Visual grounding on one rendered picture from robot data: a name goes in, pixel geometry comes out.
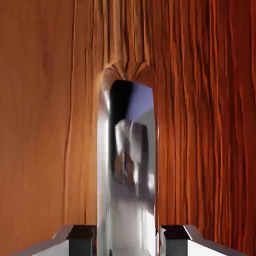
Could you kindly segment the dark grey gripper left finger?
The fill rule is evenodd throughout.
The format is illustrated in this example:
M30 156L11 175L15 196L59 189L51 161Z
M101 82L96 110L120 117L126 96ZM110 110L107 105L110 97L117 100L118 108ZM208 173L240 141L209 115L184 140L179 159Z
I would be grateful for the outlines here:
M97 256L97 227L62 226L50 240L37 243L9 256Z

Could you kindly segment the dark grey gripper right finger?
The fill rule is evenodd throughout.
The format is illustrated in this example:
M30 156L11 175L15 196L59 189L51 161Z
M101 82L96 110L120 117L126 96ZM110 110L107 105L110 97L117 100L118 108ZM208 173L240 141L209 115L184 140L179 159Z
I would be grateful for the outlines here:
M237 256L237 251L205 239L194 225L162 225L159 256Z

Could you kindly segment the shiny curved metal drawer handle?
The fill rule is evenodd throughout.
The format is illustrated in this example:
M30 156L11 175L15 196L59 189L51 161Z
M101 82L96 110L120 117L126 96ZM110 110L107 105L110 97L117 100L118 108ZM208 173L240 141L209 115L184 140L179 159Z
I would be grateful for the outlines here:
M145 62L106 66L97 111L97 256L157 256L157 120Z

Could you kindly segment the reddish brown wooden drawer front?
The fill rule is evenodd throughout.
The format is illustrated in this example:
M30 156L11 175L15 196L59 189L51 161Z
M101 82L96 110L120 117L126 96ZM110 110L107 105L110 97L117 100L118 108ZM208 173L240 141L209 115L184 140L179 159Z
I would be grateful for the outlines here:
M160 223L256 256L256 0L0 0L0 256L96 223L104 71L153 88Z

